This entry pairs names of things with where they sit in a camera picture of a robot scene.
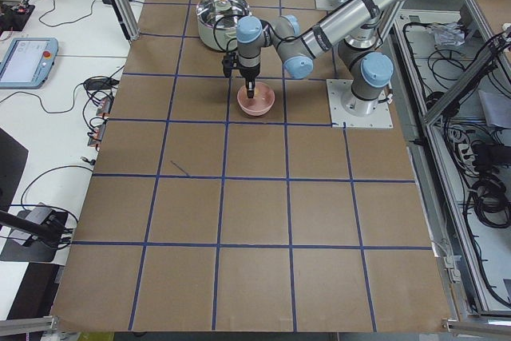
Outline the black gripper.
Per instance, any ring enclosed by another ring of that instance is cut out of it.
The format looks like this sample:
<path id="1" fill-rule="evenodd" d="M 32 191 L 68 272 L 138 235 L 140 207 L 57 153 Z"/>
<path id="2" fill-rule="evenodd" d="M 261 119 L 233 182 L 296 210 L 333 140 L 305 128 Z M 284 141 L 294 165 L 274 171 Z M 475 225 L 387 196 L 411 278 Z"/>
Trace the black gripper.
<path id="1" fill-rule="evenodd" d="M 246 81 L 248 98 L 253 98 L 255 95 L 255 81 L 260 73 L 260 52 L 259 47 L 238 48 L 238 69 Z"/>

